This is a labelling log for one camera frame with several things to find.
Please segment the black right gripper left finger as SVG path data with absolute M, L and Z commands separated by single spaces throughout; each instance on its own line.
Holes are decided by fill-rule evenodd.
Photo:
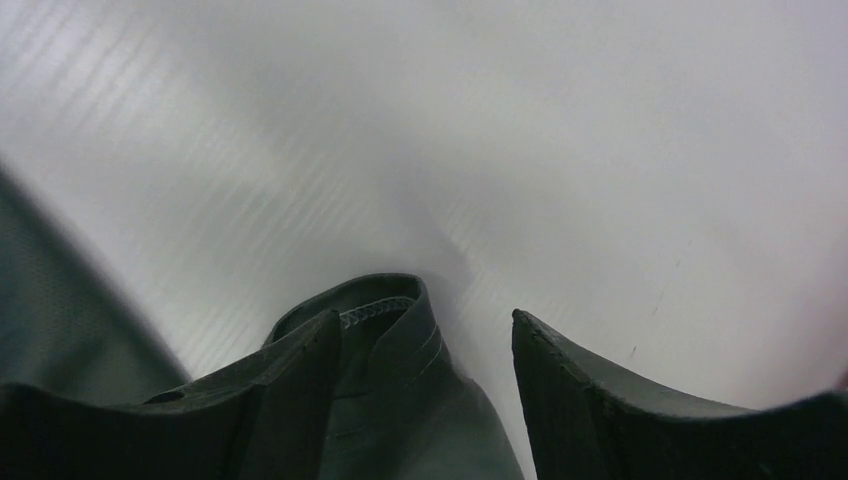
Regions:
M 341 352 L 334 312 L 142 404 L 1 389 L 5 479 L 314 479 Z

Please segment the dark grey t-shirt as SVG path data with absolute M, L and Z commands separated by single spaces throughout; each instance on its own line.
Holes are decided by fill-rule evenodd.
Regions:
M 420 278 L 345 282 L 284 315 L 257 351 L 325 312 L 338 316 L 341 352 L 314 479 L 520 477 L 490 401 L 454 367 Z M 1 389 L 136 405 L 196 380 L 3 175 Z

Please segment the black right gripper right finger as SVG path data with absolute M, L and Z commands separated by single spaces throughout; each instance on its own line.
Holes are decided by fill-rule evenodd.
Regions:
M 523 310 L 512 351 L 541 479 L 843 479 L 847 395 L 756 411 L 649 380 Z

